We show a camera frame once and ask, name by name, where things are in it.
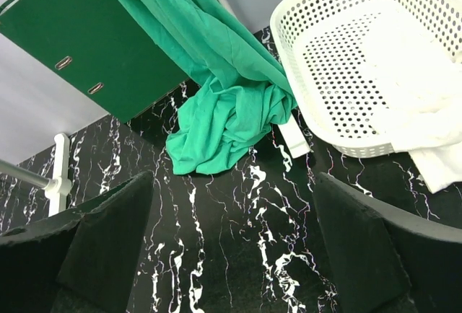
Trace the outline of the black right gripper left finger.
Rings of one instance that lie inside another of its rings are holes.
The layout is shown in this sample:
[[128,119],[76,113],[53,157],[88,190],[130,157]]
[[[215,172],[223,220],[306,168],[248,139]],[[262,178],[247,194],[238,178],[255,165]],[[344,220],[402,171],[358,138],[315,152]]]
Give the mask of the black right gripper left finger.
[[153,175],[1,235],[2,312],[124,312],[149,220]]

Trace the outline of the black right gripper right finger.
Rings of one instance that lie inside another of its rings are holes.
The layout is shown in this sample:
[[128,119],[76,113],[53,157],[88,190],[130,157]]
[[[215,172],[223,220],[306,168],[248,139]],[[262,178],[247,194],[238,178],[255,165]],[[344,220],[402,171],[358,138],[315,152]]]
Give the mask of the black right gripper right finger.
[[343,312],[460,312],[461,230],[320,173],[313,193]]

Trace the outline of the white tank top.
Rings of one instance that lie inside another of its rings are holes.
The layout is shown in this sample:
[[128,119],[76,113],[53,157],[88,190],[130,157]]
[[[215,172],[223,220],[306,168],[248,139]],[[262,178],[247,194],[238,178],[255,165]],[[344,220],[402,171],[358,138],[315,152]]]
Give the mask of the white tank top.
[[386,103],[372,114],[373,129],[409,153],[431,193],[461,181],[461,50],[447,55],[400,14],[375,19],[362,51]]

